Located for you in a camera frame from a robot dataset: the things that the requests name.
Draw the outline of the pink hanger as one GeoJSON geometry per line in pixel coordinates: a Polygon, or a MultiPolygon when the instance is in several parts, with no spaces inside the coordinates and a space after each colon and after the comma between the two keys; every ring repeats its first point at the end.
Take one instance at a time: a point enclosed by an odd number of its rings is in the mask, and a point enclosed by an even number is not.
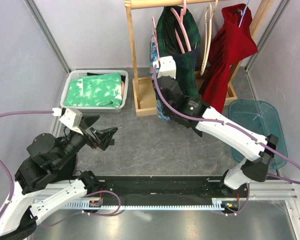
{"type": "Polygon", "coordinates": [[[188,52],[192,54],[197,53],[197,43],[195,43],[194,48],[192,48],[189,35],[184,25],[184,18],[187,14],[187,1],[182,1],[182,7],[179,12],[177,12],[177,10],[173,6],[170,7],[169,12],[172,14],[174,20],[176,20],[176,26],[174,27],[174,36],[176,38],[177,49],[180,50],[181,54],[185,54],[188,52]],[[185,46],[182,38],[180,37],[179,30],[177,29],[177,27],[179,27],[185,46]]]}
{"type": "Polygon", "coordinates": [[[159,45],[158,45],[158,39],[157,39],[157,25],[156,25],[156,21],[155,18],[152,16],[151,17],[152,23],[153,23],[153,37],[154,37],[154,42],[155,42],[155,47],[156,47],[156,52],[157,52],[157,58],[158,61],[160,60],[160,52],[159,52],[159,45]]]}

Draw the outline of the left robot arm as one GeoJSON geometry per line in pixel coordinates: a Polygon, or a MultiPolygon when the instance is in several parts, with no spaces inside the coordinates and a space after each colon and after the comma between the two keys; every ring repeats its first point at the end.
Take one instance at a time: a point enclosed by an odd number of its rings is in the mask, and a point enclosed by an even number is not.
{"type": "Polygon", "coordinates": [[[114,144],[113,136],[118,128],[94,129],[92,125],[99,118],[99,115],[83,117],[81,113],[66,112],[59,121],[69,129],[68,134],[55,137],[42,133],[27,147],[29,157],[11,178],[8,197],[0,208],[0,240],[24,240],[67,203],[104,192],[94,173],[83,171],[62,190],[33,203],[49,184],[72,178],[77,154],[85,145],[104,151],[114,144]]]}

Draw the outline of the light blue wire hanger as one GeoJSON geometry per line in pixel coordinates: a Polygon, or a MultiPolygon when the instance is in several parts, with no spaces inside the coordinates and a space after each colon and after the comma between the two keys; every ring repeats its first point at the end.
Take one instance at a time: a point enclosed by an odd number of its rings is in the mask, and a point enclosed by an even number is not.
{"type": "Polygon", "coordinates": [[[239,22],[239,25],[238,25],[239,28],[242,26],[242,23],[243,23],[243,20],[244,20],[246,11],[247,11],[247,9],[248,9],[249,3],[250,3],[250,0],[248,0],[248,1],[246,2],[244,9],[239,11],[239,13],[241,14],[240,22],[239,22]]]}

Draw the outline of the floral blue cloth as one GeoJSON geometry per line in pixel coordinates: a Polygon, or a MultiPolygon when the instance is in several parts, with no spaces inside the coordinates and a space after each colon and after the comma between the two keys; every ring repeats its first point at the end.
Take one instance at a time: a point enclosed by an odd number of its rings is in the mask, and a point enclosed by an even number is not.
{"type": "MultiPolygon", "coordinates": [[[[150,36],[150,42],[149,42],[149,61],[150,61],[150,66],[149,66],[149,72],[151,79],[154,79],[154,67],[153,67],[153,62],[157,61],[159,59],[158,57],[158,51],[157,51],[157,46],[155,42],[155,36],[154,33],[151,34],[150,36]]],[[[163,105],[160,102],[159,99],[156,100],[156,107],[157,107],[157,116],[163,121],[163,122],[168,122],[170,118],[166,116],[163,113],[163,105]]]]}

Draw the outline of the red skirt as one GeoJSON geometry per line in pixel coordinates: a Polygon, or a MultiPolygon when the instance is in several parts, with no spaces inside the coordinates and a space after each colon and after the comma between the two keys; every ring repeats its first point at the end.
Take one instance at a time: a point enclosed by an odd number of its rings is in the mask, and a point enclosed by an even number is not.
{"type": "Polygon", "coordinates": [[[253,18],[249,8],[239,27],[240,10],[245,6],[246,4],[240,3],[221,10],[224,23],[210,44],[208,55],[210,67],[199,93],[202,100],[219,113],[223,111],[225,105],[231,65],[258,52],[250,33],[253,18]]]}

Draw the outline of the dark green plaid cloth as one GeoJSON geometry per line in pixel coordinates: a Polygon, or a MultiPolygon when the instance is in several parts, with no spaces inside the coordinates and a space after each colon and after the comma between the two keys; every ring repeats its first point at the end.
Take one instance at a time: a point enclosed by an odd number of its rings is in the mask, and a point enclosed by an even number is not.
{"type": "Polygon", "coordinates": [[[190,50],[188,50],[184,34],[173,10],[180,14],[182,7],[178,5],[164,7],[157,22],[159,56],[173,57],[176,64],[176,81],[181,90],[188,96],[198,96],[195,68],[201,47],[201,34],[192,13],[187,10],[182,23],[189,40],[190,50]]]}

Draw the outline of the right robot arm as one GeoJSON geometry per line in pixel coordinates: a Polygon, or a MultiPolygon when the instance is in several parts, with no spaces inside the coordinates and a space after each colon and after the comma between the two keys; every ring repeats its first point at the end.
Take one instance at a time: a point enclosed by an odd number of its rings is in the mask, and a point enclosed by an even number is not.
{"type": "Polygon", "coordinates": [[[278,137],[264,136],[238,125],[219,113],[198,96],[183,93],[178,82],[170,76],[156,77],[154,90],[162,113],[180,125],[191,128],[202,136],[210,134],[243,155],[243,160],[226,171],[219,191],[225,197],[232,196],[239,187],[249,181],[264,182],[274,158],[278,137]]]}

